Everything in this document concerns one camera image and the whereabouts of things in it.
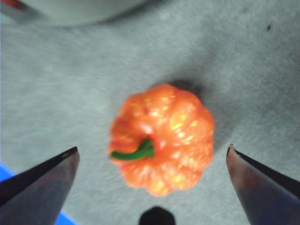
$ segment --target green stem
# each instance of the green stem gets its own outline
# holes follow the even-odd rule
[[[145,138],[140,144],[139,148],[132,153],[122,153],[118,151],[113,151],[110,157],[117,158],[121,160],[137,160],[143,157],[152,158],[154,156],[154,147],[151,140]]]

